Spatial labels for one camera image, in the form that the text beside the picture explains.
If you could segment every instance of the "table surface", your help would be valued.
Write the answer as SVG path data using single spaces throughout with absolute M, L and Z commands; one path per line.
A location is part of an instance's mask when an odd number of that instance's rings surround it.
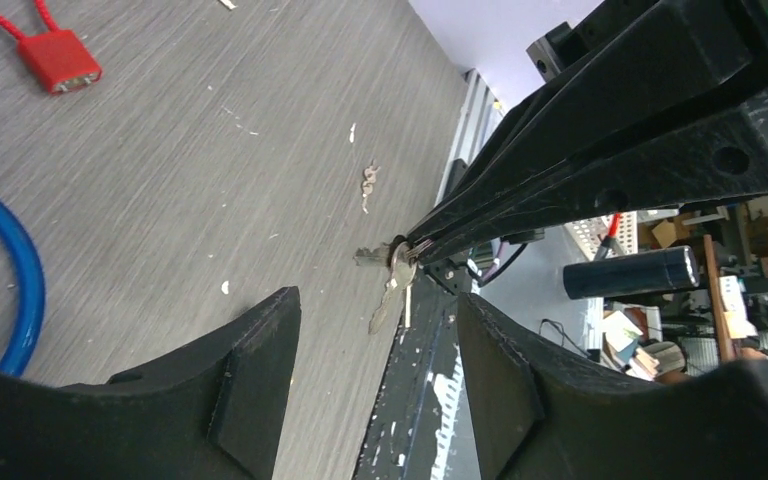
M 105 68 L 56 98 L 0 31 L 0 198 L 48 288 L 26 376 L 104 382 L 298 285 L 275 478 L 349 478 L 397 321 L 367 335 L 386 274 L 352 254 L 432 207 L 466 88 L 406 1 L 236 3 L 50 1 Z M 0 246 L 0 355 L 13 282 Z

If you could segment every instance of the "black cable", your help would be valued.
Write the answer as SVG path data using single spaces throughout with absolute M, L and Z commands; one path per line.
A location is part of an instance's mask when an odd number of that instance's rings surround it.
M 588 356 L 587 351 L 584 350 L 583 348 L 579 347 L 578 344 L 575 343 L 575 341 L 572 338 L 570 338 L 569 335 L 567 335 L 567 332 L 564 331 L 564 324 L 563 323 L 556 322 L 554 320 L 549 320 L 548 318 L 544 318 L 543 320 L 540 321 L 540 326 L 537 327 L 537 335 L 540 335 L 541 337 L 543 336 L 543 325 L 544 324 L 551 325 L 555 330 L 558 331 L 558 333 L 561 334 L 561 337 L 562 337 L 562 339 L 561 339 L 561 346 L 562 347 L 564 346 L 565 340 L 569 340 L 569 342 L 572 344 L 572 346 L 575 347 L 576 349 L 578 349 L 578 351 L 581 352 L 582 355 L 584 355 L 585 357 Z
M 469 264 L 462 263 L 460 265 L 455 265 L 455 268 L 465 268 L 466 269 L 466 273 L 469 274 L 469 276 L 472 277 L 473 280 L 478 282 L 479 285 L 481 284 L 481 275 L 478 272 L 476 272 L 475 270 L 473 270 L 469 266 Z
M 485 280 L 479 280 L 479 281 L 478 281 L 478 285 L 479 285 L 480 287 L 486 287 L 487 285 L 489 285 L 489 284 L 490 284 L 490 282 L 492 282 L 493 280 L 496 280 L 497 278 L 499 278 L 499 275 L 501 275 L 501 274 L 505 273 L 505 270 L 507 270 L 507 269 L 508 269 L 508 267 L 510 267 L 510 266 L 511 266 L 511 264 L 513 264 L 513 263 L 514 263 L 514 260 L 516 260 L 516 259 L 517 259 L 517 257 L 519 257 L 520 255 L 522 255 L 522 252 L 524 252 L 524 251 L 525 251 L 525 247 L 527 247 L 527 246 L 528 246 L 528 244 L 527 244 L 527 243 L 523 243 L 522 245 L 520 245 L 520 246 L 519 246 L 519 248 L 517 248 L 517 250 L 514 252 L 514 254 L 513 254 L 513 255 L 511 255 L 511 257 L 508 259 L 508 261 L 504 263 L 504 265 L 502 265 L 501 267 L 499 267 L 499 268 L 498 268 L 498 270 L 496 270 L 495 272 L 493 272 L 493 274 L 492 274 L 492 275 L 490 275 L 489 277 L 487 277 L 487 279 L 485 279 Z

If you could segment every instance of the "blue cable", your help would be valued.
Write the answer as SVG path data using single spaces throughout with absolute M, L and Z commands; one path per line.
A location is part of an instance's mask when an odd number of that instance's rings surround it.
M 31 237 L 12 212 L 0 202 L 0 237 L 16 269 L 19 308 L 10 343 L 1 357 L 0 371 L 21 376 L 37 346 L 45 314 L 45 276 Z

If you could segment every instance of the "metal key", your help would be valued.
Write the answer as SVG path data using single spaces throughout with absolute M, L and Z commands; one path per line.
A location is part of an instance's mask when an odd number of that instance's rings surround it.
M 369 334 L 375 335 L 381 326 L 384 325 L 384 321 L 387 319 L 387 313 L 389 312 L 389 306 L 392 304 L 396 297 L 401 296 L 401 293 L 413 283 L 413 279 L 416 276 L 416 264 L 408 261 L 407 259 L 408 245 L 402 243 L 396 247 L 396 251 L 393 253 L 393 258 L 390 261 L 390 278 L 384 285 L 384 297 L 381 299 L 381 304 L 372 314 L 372 320 L 369 321 Z
M 358 248 L 354 259 L 359 267 L 389 267 L 390 245 L 382 243 L 380 247 L 373 250 Z

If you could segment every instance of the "screw hole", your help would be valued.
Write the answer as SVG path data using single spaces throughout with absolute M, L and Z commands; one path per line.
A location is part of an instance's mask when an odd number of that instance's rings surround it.
M 749 155 L 739 148 L 721 148 L 714 153 L 714 168 L 729 175 L 743 175 L 749 170 Z
M 605 190 L 596 197 L 597 210 L 622 212 L 628 206 L 628 195 L 619 190 Z

